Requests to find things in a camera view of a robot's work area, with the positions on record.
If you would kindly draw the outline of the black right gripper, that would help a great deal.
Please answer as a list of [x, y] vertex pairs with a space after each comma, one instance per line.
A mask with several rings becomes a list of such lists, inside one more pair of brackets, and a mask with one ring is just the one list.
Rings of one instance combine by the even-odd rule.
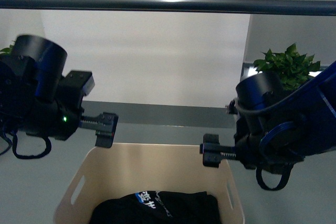
[[199, 152], [205, 167], [219, 168], [222, 160], [236, 160], [246, 169], [265, 170], [272, 174], [285, 174], [294, 164], [303, 162], [304, 157], [294, 154], [286, 147], [275, 148], [273, 143], [262, 135], [236, 133], [235, 147], [220, 145], [219, 135], [204, 134]]

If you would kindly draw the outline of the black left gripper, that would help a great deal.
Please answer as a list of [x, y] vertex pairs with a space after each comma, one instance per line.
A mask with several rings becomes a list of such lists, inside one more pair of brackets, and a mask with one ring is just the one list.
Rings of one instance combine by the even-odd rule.
[[57, 101], [43, 103], [36, 100], [19, 129], [29, 136], [65, 141], [77, 130], [80, 122], [80, 128], [95, 131], [96, 147], [111, 148], [118, 115], [103, 112], [98, 116], [82, 116], [82, 113], [82, 107], [76, 109]]

